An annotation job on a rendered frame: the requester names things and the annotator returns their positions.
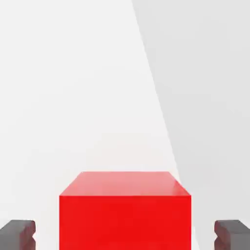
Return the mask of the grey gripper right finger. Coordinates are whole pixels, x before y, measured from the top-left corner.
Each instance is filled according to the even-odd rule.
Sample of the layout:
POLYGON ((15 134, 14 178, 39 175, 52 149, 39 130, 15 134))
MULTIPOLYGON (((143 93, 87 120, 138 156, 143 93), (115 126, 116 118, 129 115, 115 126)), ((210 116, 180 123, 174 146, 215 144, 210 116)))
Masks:
POLYGON ((214 250, 250 250, 250 229, 239 220, 217 220, 214 250))

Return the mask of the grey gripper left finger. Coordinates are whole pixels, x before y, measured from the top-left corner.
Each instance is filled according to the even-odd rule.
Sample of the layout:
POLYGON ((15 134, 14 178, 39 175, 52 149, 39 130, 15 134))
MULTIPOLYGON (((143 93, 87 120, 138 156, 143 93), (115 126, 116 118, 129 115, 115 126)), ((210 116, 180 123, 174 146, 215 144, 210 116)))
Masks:
POLYGON ((11 220, 0 229, 0 250, 36 250, 33 220, 11 220))

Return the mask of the small red cube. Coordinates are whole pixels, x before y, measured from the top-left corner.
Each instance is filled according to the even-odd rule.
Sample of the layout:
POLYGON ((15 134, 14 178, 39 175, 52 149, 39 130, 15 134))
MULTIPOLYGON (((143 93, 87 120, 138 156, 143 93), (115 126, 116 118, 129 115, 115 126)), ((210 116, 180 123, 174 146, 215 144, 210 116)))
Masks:
POLYGON ((59 250, 191 250, 191 195, 166 171, 82 172, 59 197, 59 250))

